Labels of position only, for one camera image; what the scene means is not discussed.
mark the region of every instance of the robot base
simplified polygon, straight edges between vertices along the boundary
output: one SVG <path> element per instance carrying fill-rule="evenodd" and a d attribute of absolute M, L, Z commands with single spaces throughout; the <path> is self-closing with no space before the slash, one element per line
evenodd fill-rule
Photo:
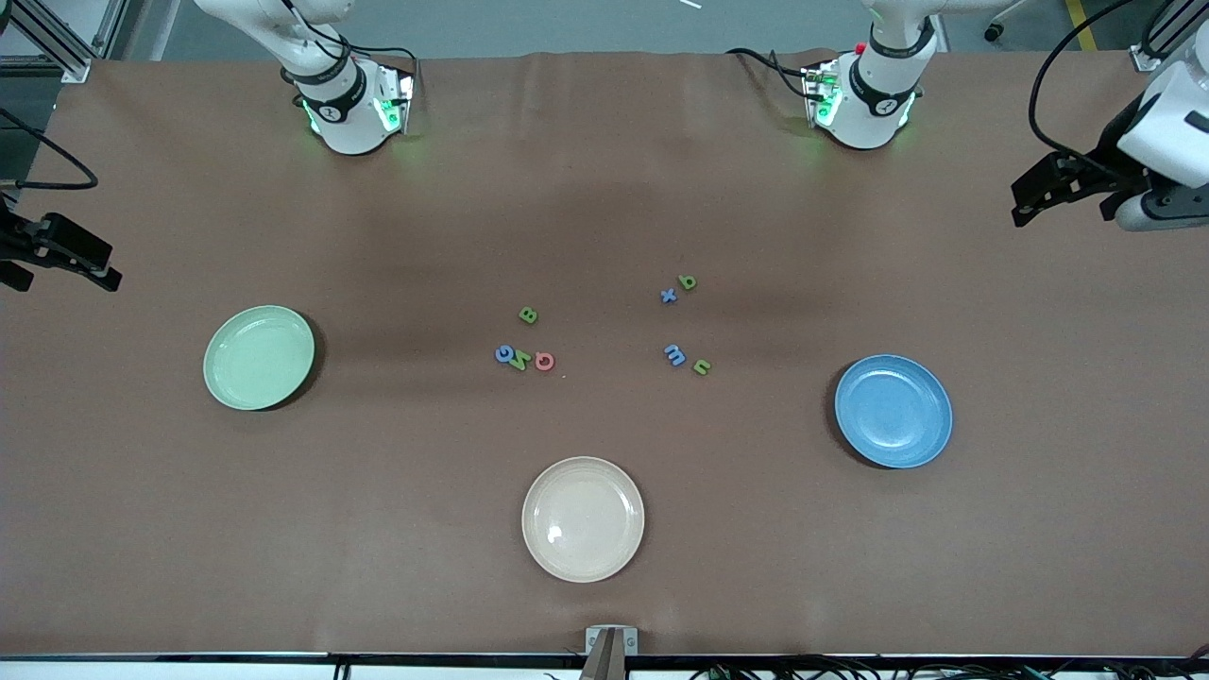
<path fill-rule="evenodd" d="M 854 149 L 877 149 L 893 138 L 898 128 L 907 125 L 907 116 L 915 96 L 898 106 L 893 114 L 878 116 L 852 93 L 849 73 L 857 56 L 841 54 L 834 62 L 821 64 L 817 70 L 803 76 L 806 92 L 820 94 L 822 102 L 806 99 L 806 120 L 821 127 L 837 142 Z"/>
<path fill-rule="evenodd" d="M 411 111 L 412 76 L 370 59 L 358 59 L 357 67 L 365 73 L 368 87 L 343 122 L 328 122 L 307 108 L 311 129 L 332 151 L 348 156 L 368 154 L 392 134 L 406 133 Z"/>

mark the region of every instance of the black cable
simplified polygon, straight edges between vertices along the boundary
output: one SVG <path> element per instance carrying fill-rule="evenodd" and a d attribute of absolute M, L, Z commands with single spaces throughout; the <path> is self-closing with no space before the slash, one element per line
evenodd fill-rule
<path fill-rule="evenodd" d="M 783 74 L 786 74 L 786 75 L 797 75 L 797 76 L 802 75 L 802 71 L 793 70 L 793 69 L 787 69 L 785 67 L 780 67 L 779 64 L 774 64 L 764 54 L 760 54 L 759 52 L 756 52 L 754 50 L 748 50 L 746 47 L 735 47 L 734 50 L 727 50 L 727 54 L 742 54 L 745 57 L 751 57 L 751 58 L 756 59 L 757 62 L 764 64 L 765 67 L 768 67 L 770 69 L 780 69 L 780 71 L 783 73 Z M 806 64 L 806 65 L 804 65 L 802 68 L 809 69 L 809 68 L 812 68 L 812 67 L 817 67 L 818 64 L 822 64 L 823 62 L 829 62 L 829 60 L 831 59 L 823 59 L 822 62 L 815 62 L 815 63 L 811 63 L 811 64 Z"/>
<path fill-rule="evenodd" d="M 779 76 L 781 76 L 781 82 L 783 82 L 785 86 L 789 88 L 789 92 L 793 92 L 794 94 L 797 94 L 798 97 L 802 97 L 803 99 L 810 99 L 811 102 L 822 102 L 823 100 L 823 98 L 822 98 L 821 94 L 808 93 L 808 92 L 798 90 L 797 87 L 793 86 L 793 82 L 789 81 L 789 76 L 792 75 L 792 76 L 802 77 L 802 70 L 800 69 L 794 70 L 794 69 L 789 69 L 789 68 L 782 67 L 781 62 L 776 58 L 776 51 L 771 51 L 771 52 L 768 53 L 768 57 L 763 57 L 763 56 L 760 56 L 760 54 L 758 54 L 758 53 L 756 53 L 756 52 L 753 52 L 753 51 L 751 51 L 751 50 L 748 50 L 746 47 L 735 47 L 734 50 L 728 50 L 727 54 L 742 54 L 745 57 L 752 57 L 757 62 L 759 62 L 760 64 L 764 64 L 765 67 L 768 67 L 768 68 L 773 69 L 774 71 L 776 71 L 776 74 Z M 812 68 L 812 67 L 817 67 L 818 64 L 822 64 L 823 62 L 829 62 L 829 60 L 831 59 L 823 59 L 822 62 L 812 62 L 810 64 L 805 64 L 804 67 L 802 67 L 802 69 L 809 69 L 809 68 Z"/>
<path fill-rule="evenodd" d="M 1164 13 L 1167 13 L 1167 11 L 1172 7 L 1172 5 L 1175 4 L 1175 0 L 1164 0 L 1163 2 L 1161 2 L 1158 5 L 1158 7 L 1155 8 L 1155 13 L 1152 13 L 1150 16 L 1150 19 L 1146 22 L 1146 30 L 1141 35 L 1141 41 L 1139 41 L 1139 44 L 1138 44 L 1139 48 L 1143 51 L 1144 54 L 1146 54 L 1147 57 L 1151 57 L 1153 59 L 1165 59 L 1165 58 L 1168 58 L 1168 57 L 1172 56 L 1172 51 L 1167 50 L 1167 47 L 1170 47 L 1172 41 L 1175 38 L 1178 38 L 1180 35 L 1180 33 L 1184 31 L 1184 28 L 1187 28 L 1188 25 L 1191 25 L 1197 19 L 1197 17 L 1199 17 L 1201 13 L 1204 12 L 1204 10 L 1205 10 L 1204 7 L 1201 7 L 1201 10 L 1196 15 L 1192 16 L 1192 19 L 1188 21 L 1184 25 L 1184 28 L 1181 28 L 1178 31 L 1174 31 L 1172 34 L 1172 38 L 1168 39 L 1168 41 L 1163 44 L 1163 48 L 1162 50 L 1156 50 L 1155 46 L 1151 45 L 1151 38 L 1153 35 L 1158 34 L 1158 33 L 1163 33 L 1164 30 L 1167 30 L 1168 27 L 1170 27 L 1173 23 L 1175 23 L 1175 17 L 1179 17 L 1188 7 L 1191 7 L 1193 1 L 1194 0 L 1185 0 L 1184 6 L 1180 7 L 1179 10 L 1176 10 L 1176 11 L 1172 12 L 1172 16 L 1167 17 L 1167 21 L 1163 22 L 1163 25 L 1161 25 L 1161 27 L 1156 25 L 1156 24 L 1158 24 L 1158 19 L 1162 18 Z"/>
<path fill-rule="evenodd" d="M 80 159 L 76 159 L 75 156 L 73 156 L 71 154 L 69 154 L 66 151 L 66 149 L 64 149 L 63 146 L 59 146 L 58 144 L 51 142 L 50 138 L 47 138 L 45 134 L 42 134 L 37 129 L 35 129 L 35 128 L 25 125 L 24 121 L 22 121 L 17 116 L 10 114 L 7 109 L 0 108 L 0 116 L 4 116 L 6 119 L 8 119 L 8 122 L 11 122 L 12 125 L 19 127 L 21 129 L 24 129 L 25 132 L 28 132 L 29 134 L 31 134 L 34 137 L 34 139 L 37 139 L 42 144 L 46 144 L 47 146 L 50 146 L 51 149 L 53 149 L 54 152 L 57 152 L 58 155 L 63 156 L 69 163 L 71 163 L 73 166 L 75 166 L 76 168 L 79 168 L 80 172 L 82 172 L 88 178 L 88 181 L 77 181 L 77 183 L 17 180 L 16 183 L 13 183 L 15 188 L 17 188 L 17 189 L 53 189 L 53 190 L 59 190 L 59 191 L 73 191 L 73 190 L 79 190 L 79 189 L 92 189 L 93 186 L 97 186 L 97 175 L 91 169 L 88 169 L 88 166 L 81 163 Z"/>
<path fill-rule="evenodd" d="M 823 100 L 822 94 L 814 94 L 811 92 L 803 92 L 802 90 L 798 90 L 797 87 L 794 87 L 792 82 L 789 82 L 789 76 L 785 75 L 785 69 L 781 68 L 781 62 L 779 62 L 776 59 L 776 52 L 775 51 L 774 52 L 769 52 L 768 53 L 768 58 L 773 62 L 773 68 L 776 69 L 776 74 L 779 76 L 781 76 L 781 82 L 783 82 L 785 86 L 789 88 L 789 92 L 793 92 L 794 94 L 797 94 L 798 97 L 802 97 L 803 99 L 810 99 L 811 102 L 822 102 Z M 802 71 L 798 71 L 798 77 L 802 77 Z"/>
<path fill-rule="evenodd" d="M 1032 134 L 1036 136 L 1037 139 L 1040 139 L 1051 149 L 1062 151 L 1075 159 L 1078 159 L 1084 163 L 1094 167 L 1095 169 L 1121 180 L 1126 179 L 1124 177 L 1121 175 L 1121 173 L 1109 169 L 1103 163 L 1099 163 L 1087 157 L 1086 155 L 1080 154 L 1078 151 L 1071 149 L 1070 146 L 1066 146 L 1065 144 L 1058 143 L 1057 140 L 1054 140 L 1048 134 L 1041 131 L 1041 126 L 1037 125 L 1037 96 L 1041 93 L 1041 82 L 1045 80 L 1046 74 L 1049 71 L 1049 67 L 1053 65 L 1053 63 L 1058 59 L 1058 56 L 1062 54 L 1063 50 L 1065 50 L 1066 46 L 1070 45 L 1070 42 L 1078 36 L 1080 33 L 1083 33 L 1083 30 L 1087 27 L 1092 25 L 1093 23 L 1103 19 L 1104 17 L 1120 10 L 1121 7 L 1124 7 L 1126 5 L 1133 1 L 1134 0 L 1116 0 L 1116 2 L 1109 5 L 1107 7 L 1100 10 L 1099 12 L 1095 12 L 1091 17 L 1083 19 L 1083 22 L 1076 25 L 1074 30 L 1068 33 L 1066 36 L 1058 42 L 1058 46 L 1054 47 L 1052 52 L 1049 52 L 1049 56 L 1046 57 L 1046 60 L 1041 63 L 1041 69 L 1037 70 L 1037 77 L 1032 81 L 1032 92 L 1029 94 L 1029 127 L 1032 128 Z"/>
<path fill-rule="evenodd" d="M 337 42 L 340 45 L 343 45 L 348 50 L 351 50 L 353 52 L 357 52 L 358 54 L 361 54 L 363 57 L 369 57 L 371 52 L 377 52 L 377 53 L 403 52 L 412 62 L 416 62 L 417 65 L 420 64 L 420 59 L 416 58 L 416 54 L 411 50 L 407 50 L 406 47 L 365 47 L 363 45 L 355 45 L 353 42 L 349 42 L 349 40 L 347 38 L 345 38 L 343 35 L 341 35 L 340 31 L 336 31 L 336 36 L 332 38 L 332 36 L 328 35 L 326 33 L 323 33 L 322 30 L 317 29 L 314 27 L 314 24 L 312 24 L 310 21 L 307 21 L 307 18 L 302 16 L 302 12 L 300 12 L 297 8 L 294 7 L 294 4 L 290 2 L 290 0 L 282 0 L 282 2 L 285 4 L 285 6 L 290 10 L 290 12 L 295 17 L 297 17 L 302 22 L 302 24 L 306 25 L 311 30 L 311 33 L 318 35 L 319 38 L 323 38 L 323 39 L 330 40 L 332 42 Z M 328 54 L 329 57 L 332 57 L 334 59 L 339 58 L 339 57 L 332 56 L 331 52 L 328 52 L 326 50 L 324 50 L 323 44 L 319 42 L 318 40 L 316 41 L 316 45 L 318 45 L 319 48 L 323 50 L 324 54 Z"/>

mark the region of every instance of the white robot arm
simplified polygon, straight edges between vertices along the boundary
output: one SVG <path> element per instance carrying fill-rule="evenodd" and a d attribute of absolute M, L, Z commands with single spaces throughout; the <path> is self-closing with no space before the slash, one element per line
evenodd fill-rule
<path fill-rule="evenodd" d="M 353 0 L 196 0 L 272 52 L 302 93 L 311 128 L 340 154 L 365 154 L 404 132 L 411 74 L 353 54 L 329 24 Z"/>
<path fill-rule="evenodd" d="M 1127 231 L 1209 226 L 1209 23 L 1163 62 L 1095 149 L 1068 151 L 1012 183 L 1017 226 L 1095 194 L 1109 194 L 1100 213 Z"/>
<path fill-rule="evenodd" d="M 877 149 L 907 123 L 919 76 L 936 53 L 932 15 L 977 12 L 1010 0 L 861 0 L 873 15 L 868 46 L 804 77 L 812 125 L 855 149 Z"/>

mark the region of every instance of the blue plate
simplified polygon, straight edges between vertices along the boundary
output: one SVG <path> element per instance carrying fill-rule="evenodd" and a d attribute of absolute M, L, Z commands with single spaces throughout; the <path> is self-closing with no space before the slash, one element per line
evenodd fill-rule
<path fill-rule="evenodd" d="M 941 381 L 895 355 L 866 357 L 844 373 L 835 419 L 857 453 L 893 468 L 931 461 L 953 434 L 953 404 Z"/>

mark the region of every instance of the green plate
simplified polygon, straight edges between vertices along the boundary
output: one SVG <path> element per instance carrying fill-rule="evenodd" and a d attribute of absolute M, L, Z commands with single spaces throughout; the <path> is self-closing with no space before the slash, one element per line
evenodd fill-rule
<path fill-rule="evenodd" d="M 294 310 L 266 305 L 222 324 L 206 348 L 202 373 L 214 398 L 243 411 L 279 404 L 314 364 L 314 334 Z"/>

